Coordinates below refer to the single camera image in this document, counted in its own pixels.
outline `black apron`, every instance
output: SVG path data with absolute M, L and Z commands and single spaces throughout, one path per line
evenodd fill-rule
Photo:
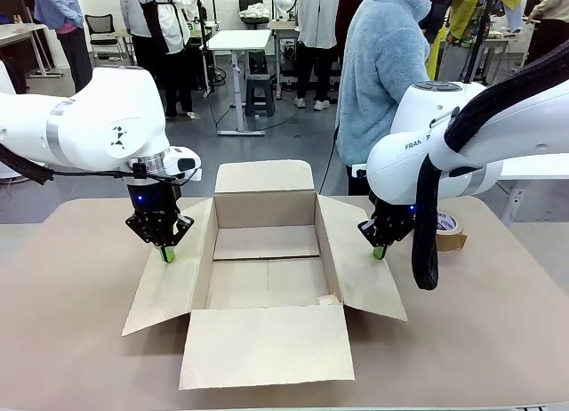
M 161 4 L 169 4 L 176 13 L 176 20 L 178 21 L 178 26 L 180 26 L 180 35 L 182 44 L 184 41 L 184 32 L 180 22 L 180 14 L 178 13 L 178 7 L 173 0 L 168 0 L 167 2 L 158 2 L 157 0 L 152 0 L 151 2 L 140 4 L 142 7 L 142 13 L 144 14 L 144 19 L 148 25 L 148 30 L 150 35 L 158 45 L 158 50 L 162 54 L 167 54 L 170 52 L 170 48 L 166 43 L 166 39 L 162 33 L 162 27 L 160 26 L 160 20 L 158 19 L 158 6 Z

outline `white lab coat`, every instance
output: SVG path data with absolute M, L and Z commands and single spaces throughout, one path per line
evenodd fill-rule
M 299 41 L 309 48 L 336 45 L 336 14 L 340 0 L 297 0 Z
M 139 0 L 121 0 L 124 26 L 131 30 L 133 36 L 152 37 Z
M 170 0 L 156 0 L 159 3 L 169 2 Z M 148 4 L 153 0 L 139 0 L 141 4 Z M 171 4 L 159 4 L 158 21 L 162 30 L 162 36 L 168 45 L 168 53 L 178 53 L 188 43 L 189 28 L 184 19 L 182 8 L 188 7 L 192 11 L 193 5 L 196 5 L 196 0 L 172 0 L 175 7 Z

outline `cardboard box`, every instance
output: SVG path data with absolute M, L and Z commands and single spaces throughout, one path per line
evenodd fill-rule
M 123 335 L 191 312 L 182 390 L 353 380 L 342 304 L 406 320 L 365 212 L 301 161 L 222 165 L 215 190 L 173 263 L 151 253 Z

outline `person's arm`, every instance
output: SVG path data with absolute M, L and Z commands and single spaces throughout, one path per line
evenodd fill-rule
M 549 11 L 550 9 L 555 8 L 559 4 L 561 4 L 563 0 L 544 0 L 537 6 L 533 8 L 532 13 L 528 17 L 528 20 L 534 20 L 536 17 L 543 16 L 544 13 Z
M 55 7 L 65 18 L 69 20 L 83 21 L 83 16 L 79 12 L 69 9 L 62 0 L 46 0 Z
M 120 0 L 121 1 L 121 13 L 123 14 L 123 21 L 124 26 L 128 31 L 131 30 L 131 23 L 128 19 L 128 2 L 129 0 Z
M 417 31 L 402 28 L 384 36 L 375 67 L 381 84 L 397 104 L 409 86 L 429 79 L 425 68 L 425 42 Z

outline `packing tape roll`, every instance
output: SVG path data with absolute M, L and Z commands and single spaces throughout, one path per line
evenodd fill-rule
M 462 232 L 464 228 L 460 220 L 449 213 L 438 213 L 437 251 L 462 249 L 468 236 Z

